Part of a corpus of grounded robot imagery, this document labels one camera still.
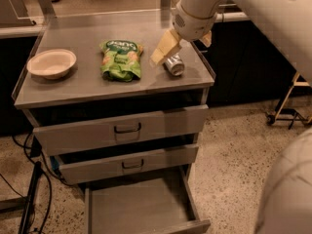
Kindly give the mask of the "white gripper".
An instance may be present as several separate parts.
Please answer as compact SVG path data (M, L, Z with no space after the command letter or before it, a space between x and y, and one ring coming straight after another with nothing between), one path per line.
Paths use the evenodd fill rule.
M162 64L180 49L181 38L186 41L200 41L209 48L212 44L210 31L216 20L217 5L204 6L197 3L189 7L179 1L173 11L173 27L160 39L150 59L155 65Z

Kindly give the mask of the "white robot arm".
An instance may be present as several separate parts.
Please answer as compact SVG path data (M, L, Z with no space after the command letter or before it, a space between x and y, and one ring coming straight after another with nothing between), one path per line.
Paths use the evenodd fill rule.
M179 42L203 38L213 27L222 0L179 0L173 28L151 56L163 63ZM232 0L312 83L312 0ZM273 164L259 204L254 234L312 234L312 128L299 135Z

